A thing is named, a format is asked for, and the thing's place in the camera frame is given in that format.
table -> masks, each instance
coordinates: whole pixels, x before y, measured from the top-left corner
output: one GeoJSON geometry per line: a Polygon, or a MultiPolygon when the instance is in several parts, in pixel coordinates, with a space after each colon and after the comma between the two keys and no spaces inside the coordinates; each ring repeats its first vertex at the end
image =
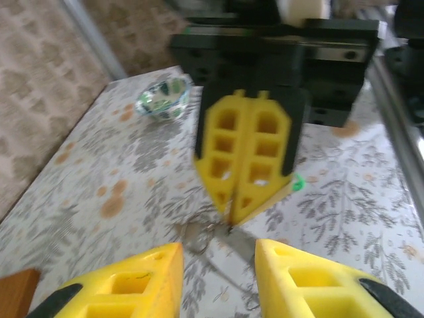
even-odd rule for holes
{"type": "MultiPolygon", "coordinates": [[[[210,204],[191,165],[200,88],[179,121],[133,112],[141,90],[178,73],[110,83],[0,224],[0,276],[42,270],[33,307],[74,276],[178,239],[172,224],[210,204]]],[[[423,231],[368,83],[346,128],[305,125],[297,172],[305,189],[242,228],[372,273],[424,312],[423,231]]],[[[227,246],[215,252],[254,288],[227,246]]],[[[260,317],[187,253],[184,282],[181,317],[260,317]]]]}

silver metal frame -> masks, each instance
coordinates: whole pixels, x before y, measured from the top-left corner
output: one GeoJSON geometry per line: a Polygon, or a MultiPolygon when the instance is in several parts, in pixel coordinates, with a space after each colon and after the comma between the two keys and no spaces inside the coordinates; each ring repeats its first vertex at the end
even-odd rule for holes
{"type": "Polygon", "coordinates": [[[96,56],[99,58],[104,70],[108,73],[111,80],[121,80],[128,75],[119,63],[115,54],[108,43],[100,33],[99,29],[85,10],[80,0],[61,0],[60,4],[71,16],[72,20],[79,28],[87,43],[91,46],[96,56]]]}
{"type": "Polygon", "coordinates": [[[422,225],[424,224],[424,138],[419,128],[413,124],[396,80],[390,75],[383,57],[385,49],[402,45],[403,39],[395,36],[392,23],[383,8],[367,9],[359,12],[358,16],[361,19],[378,19],[387,23],[386,37],[373,58],[367,78],[374,90],[377,106],[405,176],[407,183],[405,190],[409,190],[412,196],[422,225]]]}

yellow 3d printed part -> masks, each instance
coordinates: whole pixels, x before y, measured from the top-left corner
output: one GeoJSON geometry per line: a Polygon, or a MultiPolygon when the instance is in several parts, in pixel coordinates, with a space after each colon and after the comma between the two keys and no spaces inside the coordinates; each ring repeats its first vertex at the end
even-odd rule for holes
{"type": "Polygon", "coordinates": [[[393,318],[360,285],[375,277],[280,242],[257,240],[263,318],[393,318]]]}
{"type": "Polygon", "coordinates": [[[167,244],[75,278],[82,289],[54,318],[177,318],[183,283],[180,243],[167,244]]]}
{"type": "Polygon", "coordinates": [[[195,167],[207,192],[231,225],[243,223],[291,192],[292,174],[283,176],[292,120],[261,91],[224,96],[204,114],[202,157],[195,167]]]}

small glass dish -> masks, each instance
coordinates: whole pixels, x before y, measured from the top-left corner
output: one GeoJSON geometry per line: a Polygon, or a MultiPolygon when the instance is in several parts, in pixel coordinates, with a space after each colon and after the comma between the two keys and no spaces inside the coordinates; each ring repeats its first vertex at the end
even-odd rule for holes
{"type": "Polygon", "coordinates": [[[189,103],[189,82],[180,77],[168,78],[149,87],[137,98],[135,109],[156,121],[180,118],[189,103]]]}

floral tablecloth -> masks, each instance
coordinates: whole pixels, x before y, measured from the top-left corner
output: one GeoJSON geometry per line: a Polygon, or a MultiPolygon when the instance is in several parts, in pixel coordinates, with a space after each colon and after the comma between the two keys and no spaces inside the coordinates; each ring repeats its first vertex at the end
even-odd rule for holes
{"type": "MultiPolygon", "coordinates": [[[[142,89],[179,72],[110,83],[0,224],[0,276],[42,270],[32,306],[74,276],[178,239],[172,224],[210,206],[191,165],[201,89],[179,121],[133,113],[142,89]]],[[[424,312],[423,232],[368,84],[345,128],[305,125],[297,172],[305,189],[242,228],[372,273],[424,312]]],[[[260,317],[188,253],[184,284],[181,317],[260,317]]]]}

